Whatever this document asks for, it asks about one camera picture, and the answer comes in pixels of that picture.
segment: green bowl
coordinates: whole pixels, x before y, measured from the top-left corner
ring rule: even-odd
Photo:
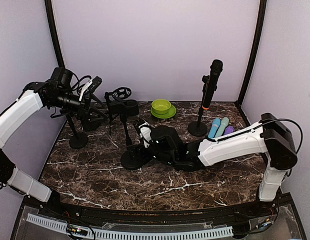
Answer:
[[[151,107],[156,114],[166,114],[171,107],[171,103],[166,99],[156,99],[151,103]]]

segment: purple wall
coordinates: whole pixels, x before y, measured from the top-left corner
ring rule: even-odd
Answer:
[[[68,68],[126,86],[139,101],[200,101],[214,59],[224,70],[215,101],[235,101],[245,75],[259,0],[53,1]]]
[[[297,121],[303,146],[282,190],[291,192],[310,239],[310,1],[268,1],[260,48],[243,109],[249,120],[265,112]],[[285,123],[299,144],[299,130]]]
[[[57,66],[44,1],[0,1],[0,113],[32,81],[46,81]],[[42,109],[18,129],[4,152],[18,168],[38,178],[64,122]],[[23,197],[0,190],[0,240],[10,239]]]

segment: white cable tray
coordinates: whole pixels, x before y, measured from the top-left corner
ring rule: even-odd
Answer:
[[[38,226],[50,229],[55,232],[67,234],[67,223],[60,220],[52,220],[42,216],[37,216],[29,213],[27,221]],[[80,228],[88,231],[85,239],[94,239],[91,230],[87,227],[80,226]],[[97,240],[210,240],[220,239],[233,236],[232,227],[221,227],[216,229],[187,231],[187,232],[170,232],[170,233],[144,233],[144,232],[124,232],[124,231],[110,231],[93,228]]]

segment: purple object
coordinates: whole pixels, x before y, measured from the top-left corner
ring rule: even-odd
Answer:
[[[233,126],[228,126],[228,127],[225,129],[224,135],[231,134],[232,132],[234,132]]]

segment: black stand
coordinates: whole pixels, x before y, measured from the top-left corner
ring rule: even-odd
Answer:
[[[208,83],[209,83],[209,76],[203,76],[202,81],[205,84],[203,87],[203,97],[201,99],[201,104],[200,104],[199,111],[198,111],[198,119],[197,121],[191,122],[187,128],[188,132],[196,137],[204,136],[207,133],[207,127],[205,124],[201,122],[201,117],[203,116],[203,113],[204,113],[204,109],[202,106],[203,106],[203,100],[206,94],[206,87],[208,86]]]
[[[70,129],[73,132],[73,136],[70,137],[69,145],[73,149],[81,149],[88,143],[88,137],[84,132],[77,133],[74,122],[69,114],[66,115]]]
[[[127,146],[127,151],[121,155],[120,163],[127,170],[136,170],[141,168],[152,159],[152,156],[145,150],[142,143],[138,145]]]
[[[200,107],[198,113],[198,120],[193,121],[188,125],[188,132],[196,137],[204,136],[207,133],[207,127],[201,122],[201,117],[203,116],[203,108]]]
[[[120,114],[120,121],[124,125],[125,135],[126,135],[126,146],[132,145],[131,138],[129,137],[128,128],[127,128],[127,116],[124,114]]]

